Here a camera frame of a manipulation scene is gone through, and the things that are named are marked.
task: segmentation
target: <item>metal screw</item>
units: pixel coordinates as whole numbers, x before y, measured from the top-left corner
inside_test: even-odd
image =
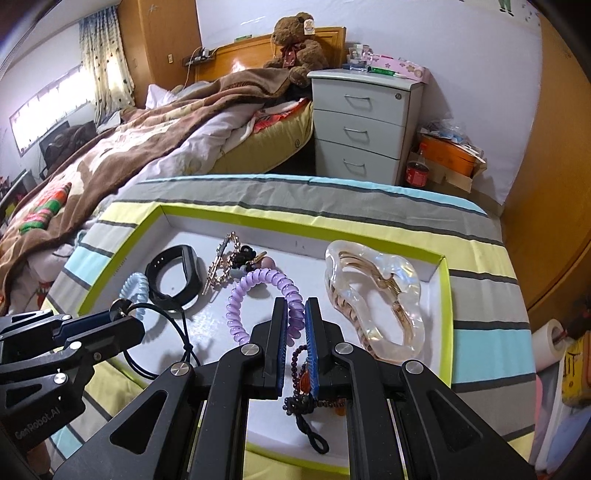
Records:
[[[407,362],[406,369],[408,373],[418,375],[423,373],[423,364],[416,360],[411,360],[410,362]]]
[[[247,343],[246,345],[242,345],[240,351],[246,356],[256,355],[259,351],[259,347],[254,343]]]
[[[188,373],[189,366],[185,362],[176,362],[173,366],[170,367],[170,373],[172,373],[175,377],[180,377]]]
[[[349,355],[350,353],[353,352],[353,345],[351,345],[350,343],[347,343],[347,342],[341,342],[341,343],[337,344],[337,346],[335,347],[335,350],[337,353],[339,353],[341,355]]]
[[[58,385],[61,385],[62,383],[66,383],[67,380],[68,380],[68,376],[62,372],[56,374],[56,376],[53,377],[54,383],[56,383]]]

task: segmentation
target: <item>wooden headboard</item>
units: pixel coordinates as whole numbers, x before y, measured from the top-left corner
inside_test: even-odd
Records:
[[[331,68],[338,68],[345,62],[345,33],[345,27],[316,28],[313,38],[322,45]],[[213,60],[196,64],[195,81],[212,81],[228,73],[260,68],[279,55],[280,48],[271,43],[271,34],[224,45],[216,50]]]

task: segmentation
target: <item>white tray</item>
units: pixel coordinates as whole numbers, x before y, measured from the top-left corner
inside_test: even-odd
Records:
[[[215,257],[221,239],[230,231],[235,231],[242,244],[250,245],[257,252],[266,250],[275,259],[277,267],[294,280],[304,299],[318,298],[323,319],[337,323],[346,341],[360,345],[354,327],[332,307],[326,294],[324,253],[329,242],[189,217],[161,215],[95,297],[91,311],[97,312],[104,309],[104,305],[110,305],[119,296],[127,276],[134,271],[143,272],[152,258],[174,245],[191,245],[200,257],[200,275],[204,275]],[[444,349],[445,352],[441,348],[442,332],[449,327],[443,325],[441,313],[440,274],[443,267],[441,264],[412,258],[409,260],[421,280],[420,306],[426,326],[426,344],[418,359],[439,374],[442,358],[444,355],[451,355],[451,348]],[[401,343],[402,329],[394,321],[388,305],[373,282],[356,271],[351,271],[350,274],[356,280],[353,286],[362,293],[372,313],[376,314],[379,328],[386,332],[391,341]],[[160,289],[164,293],[174,295],[184,284],[180,262],[171,264],[161,274]],[[232,286],[226,286],[215,292],[213,297],[198,299],[192,306],[186,307],[191,343],[203,364],[217,361],[226,351],[237,346],[229,334],[225,319],[225,306],[231,289]],[[280,292],[273,286],[258,286],[248,293],[241,310],[242,321],[248,332],[252,331],[255,324],[271,319],[273,302],[277,296],[280,296]],[[172,325],[154,312],[146,312],[144,324],[144,341],[129,352],[142,367],[161,372],[182,357],[182,342]],[[295,347],[303,343],[305,338],[297,340]],[[287,349],[288,362],[295,347]],[[304,360],[305,353],[302,353],[300,365]],[[291,372],[286,367],[285,396],[292,393],[291,383]],[[312,428],[330,445],[328,454],[319,455],[310,446],[308,438],[297,429],[294,417],[288,417],[282,410],[282,405],[283,400],[250,402],[247,426],[249,449],[290,463],[310,466],[310,462],[313,462],[318,468],[347,471],[349,459],[345,418],[327,408],[317,408],[313,414],[307,416]]]

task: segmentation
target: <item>paper roll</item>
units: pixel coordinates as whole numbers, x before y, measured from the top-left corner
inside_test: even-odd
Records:
[[[561,340],[556,345],[552,343],[552,338],[558,337],[563,330],[560,322],[552,319],[531,336],[534,347],[535,371],[541,372],[563,357],[566,351],[566,342]]]

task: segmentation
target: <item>white drawer cabinet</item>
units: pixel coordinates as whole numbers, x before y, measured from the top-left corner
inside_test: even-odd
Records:
[[[311,72],[318,175],[398,184],[423,84],[349,70]]]

